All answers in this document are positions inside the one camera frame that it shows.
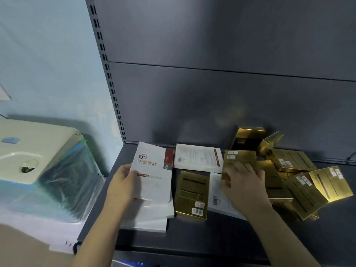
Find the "forearm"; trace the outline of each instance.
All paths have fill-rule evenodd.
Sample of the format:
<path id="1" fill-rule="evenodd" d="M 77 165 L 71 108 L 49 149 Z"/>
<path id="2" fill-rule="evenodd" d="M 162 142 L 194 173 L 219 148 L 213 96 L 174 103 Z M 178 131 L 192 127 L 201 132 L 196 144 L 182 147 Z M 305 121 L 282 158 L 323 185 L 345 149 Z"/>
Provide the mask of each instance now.
<path id="1" fill-rule="evenodd" d="M 259 236 L 273 267 L 320 267 L 272 207 L 252 212 L 247 220 Z"/>
<path id="2" fill-rule="evenodd" d="M 72 267 L 109 267 L 125 206 L 103 207 L 77 255 Z"/>

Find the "gray back panel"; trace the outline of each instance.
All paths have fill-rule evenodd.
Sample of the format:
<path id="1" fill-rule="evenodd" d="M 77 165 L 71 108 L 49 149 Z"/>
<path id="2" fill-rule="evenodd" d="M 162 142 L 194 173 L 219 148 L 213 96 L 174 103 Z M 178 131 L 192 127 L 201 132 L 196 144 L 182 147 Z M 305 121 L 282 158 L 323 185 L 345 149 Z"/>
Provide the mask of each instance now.
<path id="1" fill-rule="evenodd" d="M 95 0 L 109 61 L 356 80 L 356 0 Z"/>
<path id="2" fill-rule="evenodd" d="M 285 136 L 279 147 L 345 159 L 356 147 L 356 83 L 110 63 L 128 141 L 227 148 L 234 126 Z"/>

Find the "blue label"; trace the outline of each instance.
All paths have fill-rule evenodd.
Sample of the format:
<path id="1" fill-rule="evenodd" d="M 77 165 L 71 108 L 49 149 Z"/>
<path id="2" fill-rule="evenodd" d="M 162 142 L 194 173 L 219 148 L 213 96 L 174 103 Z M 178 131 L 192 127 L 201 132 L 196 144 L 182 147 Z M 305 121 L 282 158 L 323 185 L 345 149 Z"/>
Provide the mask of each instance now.
<path id="1" fill-rule="evenodd" d="M 17 137 L 7 137 L 7 138 L 2 139 L 1 142 L 16 144 L 19 142 L 19 140 L 20 140 L 20 138 L 17 138 Z"/>

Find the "light blue wall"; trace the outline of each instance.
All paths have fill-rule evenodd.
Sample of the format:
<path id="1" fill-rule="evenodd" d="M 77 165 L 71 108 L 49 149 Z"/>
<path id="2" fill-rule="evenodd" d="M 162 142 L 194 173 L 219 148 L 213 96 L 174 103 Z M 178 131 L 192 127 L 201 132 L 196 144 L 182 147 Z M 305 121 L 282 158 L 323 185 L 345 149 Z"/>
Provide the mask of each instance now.
<path id="1" fill-rule="evenodd" d="M 76 127 L 109 172 L 122 140 L 85 0 L 0 0 L 0 84 L 0 114 Z"/>

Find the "plastic wrap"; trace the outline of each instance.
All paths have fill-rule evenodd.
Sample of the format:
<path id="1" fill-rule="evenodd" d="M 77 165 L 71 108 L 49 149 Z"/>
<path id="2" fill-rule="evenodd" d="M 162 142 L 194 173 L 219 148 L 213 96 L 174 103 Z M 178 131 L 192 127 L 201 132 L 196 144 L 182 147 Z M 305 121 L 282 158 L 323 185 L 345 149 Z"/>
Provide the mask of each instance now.
<path id="1" fill-rule="evenodd" d="M 86 218 L 104 178 L 85 142 L 78 143 L 31 185 L 0 181 L 0 205 L 62 222 Z"/>

